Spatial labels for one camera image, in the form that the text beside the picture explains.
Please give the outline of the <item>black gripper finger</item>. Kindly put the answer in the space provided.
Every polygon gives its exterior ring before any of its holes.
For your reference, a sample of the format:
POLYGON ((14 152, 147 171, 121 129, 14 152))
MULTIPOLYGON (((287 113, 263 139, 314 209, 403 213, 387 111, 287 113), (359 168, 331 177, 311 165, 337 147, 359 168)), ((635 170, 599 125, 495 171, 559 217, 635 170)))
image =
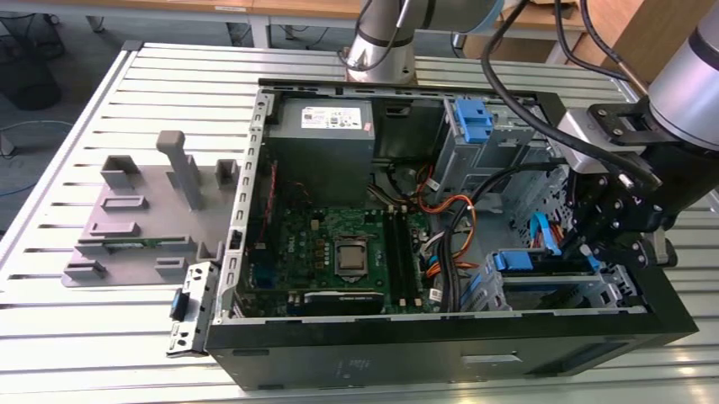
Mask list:
POLYGON ((593 253, 598 242, 615 240, 625 233, 630 216, 630 193, 607 174, 570 172, 566 181, 566 205, 571 209, 566 234, 566 255, 583 256, 582 247, 593 253))
POLYGON ((627 268, 671 268, 678 265, 678 254, 665 230, 625 233, 615 240, 598 242, 593 253, 605 263, 627 268))

